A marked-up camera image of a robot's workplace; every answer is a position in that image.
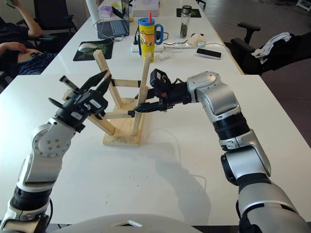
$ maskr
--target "person's hand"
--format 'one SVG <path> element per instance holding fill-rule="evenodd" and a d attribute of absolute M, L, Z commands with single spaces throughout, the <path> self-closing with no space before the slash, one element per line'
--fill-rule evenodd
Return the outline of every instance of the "person's hand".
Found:
<path fill-rule="evenodd" d="M 4 46 L 7 50 L 20 51 L 22 53 L 27 52 L 26 46 L 19 42 L 6 42 L 4 43 Z"/>
<path fill-rule="evenodd" d="M 12 3 L 14 3 L 15 6 L 20 6 L 20 3 L 18 0 L 12 0 Z"/>

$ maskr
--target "pink box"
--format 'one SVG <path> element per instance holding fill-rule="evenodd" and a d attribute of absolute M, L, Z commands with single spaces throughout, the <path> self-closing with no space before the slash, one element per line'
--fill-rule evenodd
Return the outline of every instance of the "pink box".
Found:
<path fill-rule="evenodd" d="M 111 17 L 112 16 L 112 7 L 111 6 L 102 6 L 98 10 L 100 17 Z"/>

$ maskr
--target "laptop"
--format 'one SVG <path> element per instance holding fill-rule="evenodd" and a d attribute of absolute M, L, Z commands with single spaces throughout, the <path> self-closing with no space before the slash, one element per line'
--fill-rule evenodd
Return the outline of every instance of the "laptop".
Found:
<path fill-rule="evenodd" d="M 97 36 L 104 39 L 104 36 L 121 37 L 130 34 L 129 0 L 121 0 L 121 5 L 125 4 L 122 19 L 97 23 Z"/>

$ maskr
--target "white cloth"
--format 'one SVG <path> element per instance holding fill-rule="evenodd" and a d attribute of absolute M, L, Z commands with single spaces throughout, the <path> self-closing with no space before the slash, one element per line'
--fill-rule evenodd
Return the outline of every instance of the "white cloth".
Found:
<path fill-rule="evenodd" d="M 289 33 L 281 33 L 272 37 L 261 49 L 256 49 L 255 52 L 251 53 L 254 57 L 260 60 L 261 64 L 264 64 L 267 59 L 264 59 L 265 56 L 269 55 L 271 49 L 273 48 L 273 43 L 279 40 L 285 40 L 288 42 L 291 38 Z"/>
<path fill-rule="evenodd" d="M 187 44 L 190 44 L 194 47 L 196 47 L 199 42 L 205 42 L 204 36 L 199 33 L 194 34 L 190 39 L 187 40 Z"/>

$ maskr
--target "smartphone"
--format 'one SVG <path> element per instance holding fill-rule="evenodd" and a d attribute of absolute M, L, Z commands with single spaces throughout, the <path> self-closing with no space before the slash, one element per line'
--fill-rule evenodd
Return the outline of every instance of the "smartphone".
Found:
<path fill-rule="evenodd" d="M 12 8 L 15 9 L 15 4 L 12 2 L 12 0 L 5 0 L 5 3 L 6 3 L 8 6 L 10 6 L 10 7 L 12 7 Z"/>
<path fill-rule="evenodd" d="M 204 49 L 198 49 L 196 51 L 196 54 L 198 56 L 208 57 L 208 58 L 217 59 L 217 60 L 220 60 L 220 58 L 222 56 L 222 54 L 220 52 L 204 50 Z"/>

